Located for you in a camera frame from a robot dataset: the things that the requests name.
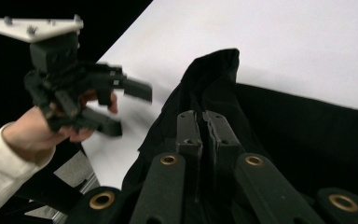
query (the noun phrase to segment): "black fabric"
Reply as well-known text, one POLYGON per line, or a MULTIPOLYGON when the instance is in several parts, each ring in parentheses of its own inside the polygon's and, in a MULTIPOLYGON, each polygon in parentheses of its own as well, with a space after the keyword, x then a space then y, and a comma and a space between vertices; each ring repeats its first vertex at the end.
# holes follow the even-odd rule
POLYGON ((61 142, 51 162, 25 182, 17 190, 14 198, 32 199, 68 214, 83 194, 57 177, 54 172, 71 160, 80 149, 77 143, 72 143, 68 139, 61 142))
MULTIPOLYGON (((188 67, 139 148, 122 191, 142 186, 153 158, 172 150, 164 143, 176 137, 180 113, 211 110, 227 118, 243 151, 271 159, 298 191, 312 198, 320 188, 338 187, 358 195, 358 110, 238 84, 238 66, 239 51, 222 49, 188 67)), ((231 203, 215 199, 208 180, 202 181, 201 203, 185 198, 184 223, 232 223, 231 203)))

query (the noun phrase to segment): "white backdrop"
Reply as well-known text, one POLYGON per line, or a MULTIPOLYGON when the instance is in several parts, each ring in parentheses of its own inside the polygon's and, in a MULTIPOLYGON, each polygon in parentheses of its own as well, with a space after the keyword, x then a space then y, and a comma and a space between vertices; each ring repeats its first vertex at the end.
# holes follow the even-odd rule
POLYGON ((358 109, 358 1, 155 0, 100 60, 154 91, 152 105, 118 92, 123 136, 83 143, 102 185, 120 188, 192 61, 227 48, 240 50, 240 83, 358 109))

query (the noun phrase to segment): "human hand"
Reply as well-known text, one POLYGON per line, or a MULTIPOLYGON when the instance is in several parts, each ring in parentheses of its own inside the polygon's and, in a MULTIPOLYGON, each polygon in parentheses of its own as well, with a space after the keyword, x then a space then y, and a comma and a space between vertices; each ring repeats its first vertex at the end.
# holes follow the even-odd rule
MULTIPOLYGON (((88 101, 97 100, 95 91, 87 91, 79 102, 85 106, 88 101)), ((117 96, 112 92, 112 105, 108 110, 117 113, 117 96)), ((72 142, 81 142, 89 138, 93 130, 80 129, 79 132, 72 127, 61 127, 58 132, 52 132, 39 107, 35 106, 25 112, 18 120, 8 125, 2 132, 7 144, 23 159, 30 161, 35 153, 41 150, 56 147, 67 139, 72 142)))

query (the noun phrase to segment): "black bar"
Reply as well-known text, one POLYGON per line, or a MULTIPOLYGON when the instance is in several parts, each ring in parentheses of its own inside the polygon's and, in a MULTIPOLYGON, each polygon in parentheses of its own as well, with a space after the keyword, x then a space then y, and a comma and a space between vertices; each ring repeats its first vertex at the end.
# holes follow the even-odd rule
POLYGON ((358 196, 351 192, 338 188, 320 189, 316 204, 331 223, 358 223, 358 196))
POLYGON ((85 123, 96 126, 97 131, 100 133, 109 136, 121 136, 123 134, 119 121, 110 119, 104 114, 97 113, 89 107, 83 109, 82 117, 86 121, 85 123))
POLYGON ((57 101, 60 103, 62 110, 65 112, 66 116, 69 118, 75 118, 78 114, 80 114, 80 104, 78 101, 75 101, 67 91, 55 91, 54 95, 57 101))
POLYGON ((240 155, 241 143, 226 118, 213 111, 203 113, 209 130, 209 156, 213 171, 213 187, 217 195, 233 196, 234 167, 240 155))
POLYGON ((140 99, 152 102, 153 94, 152 88, 139 81, 125 79, 123 80, 124 94, 138 97, 140 99))
POLYGON ((240 155, 235 177, 261 224, 324 223, 267 158, 240 155))
POLYGON ((186 159, 186 195, 200 199, 200 161, 202 141, 194 111, 186 111, 177 117, 176 152, 186 159))
POLYGON ((185 184, 185 158, 162 153, 153 159, 131 222, 180 224, 185 184))

